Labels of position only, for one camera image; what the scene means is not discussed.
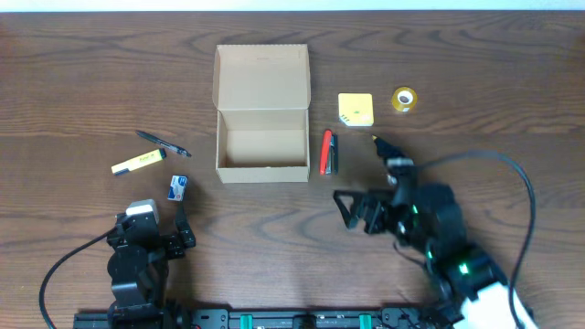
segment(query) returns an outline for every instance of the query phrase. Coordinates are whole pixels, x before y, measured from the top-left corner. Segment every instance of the green led light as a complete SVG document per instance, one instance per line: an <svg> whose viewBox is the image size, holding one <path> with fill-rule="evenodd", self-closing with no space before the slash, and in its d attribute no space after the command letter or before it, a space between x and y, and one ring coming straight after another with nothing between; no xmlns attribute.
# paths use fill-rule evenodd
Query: green led light
<svg viewBox="0 0 585 329"><path fill-rule="evenodd" d="M467 264L463 263L459 265L459 272L461 274L469 274L469 269L467 268Z"/></svg>

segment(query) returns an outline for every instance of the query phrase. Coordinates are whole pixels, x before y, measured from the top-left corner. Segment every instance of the box lid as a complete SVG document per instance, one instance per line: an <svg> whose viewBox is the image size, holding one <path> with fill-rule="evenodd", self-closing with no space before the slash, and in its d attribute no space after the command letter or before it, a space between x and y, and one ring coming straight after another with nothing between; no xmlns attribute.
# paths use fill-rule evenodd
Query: box lid
<svg viewBox="0 0 585 329"><path fill-rule="evenodd" d="M218 45L213 76L218 110L305 110L310 101L307 45Z"/></svg>

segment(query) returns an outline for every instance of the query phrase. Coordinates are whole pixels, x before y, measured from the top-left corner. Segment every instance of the tape roll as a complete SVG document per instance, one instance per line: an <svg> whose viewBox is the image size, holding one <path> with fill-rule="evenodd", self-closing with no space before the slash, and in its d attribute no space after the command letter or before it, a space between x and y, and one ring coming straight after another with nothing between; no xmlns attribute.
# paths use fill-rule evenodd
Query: tape roll
<svg viewBox="0 0 585 329"><path fill-rule="evenodd" d="M400 87L392 95L392 106L396 111L412 111L417 104L417 93L409 87Z"/></svg>

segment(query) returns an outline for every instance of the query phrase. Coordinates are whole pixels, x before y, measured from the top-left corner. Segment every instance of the white wall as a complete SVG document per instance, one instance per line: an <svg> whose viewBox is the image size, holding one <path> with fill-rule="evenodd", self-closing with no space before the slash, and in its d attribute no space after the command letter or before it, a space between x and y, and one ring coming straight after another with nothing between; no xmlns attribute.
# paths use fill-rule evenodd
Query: white wall
<svg viewBox="0 0 585 329"><path fill-rule="evenodd" d="M0 0L0 12L585 10L585 0Z"/></svg>

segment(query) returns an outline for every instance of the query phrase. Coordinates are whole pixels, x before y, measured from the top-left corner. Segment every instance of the open cardboard box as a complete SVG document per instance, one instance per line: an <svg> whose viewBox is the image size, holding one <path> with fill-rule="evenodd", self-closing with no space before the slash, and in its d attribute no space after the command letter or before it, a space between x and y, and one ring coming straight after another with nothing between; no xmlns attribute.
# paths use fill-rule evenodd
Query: open cardboard box
<svg viewBox="0 0 585 329"><path fill-rule="evenodd" d="M221 181L306 182L310 101L306 45L218 45L213 102Z"/></svg>

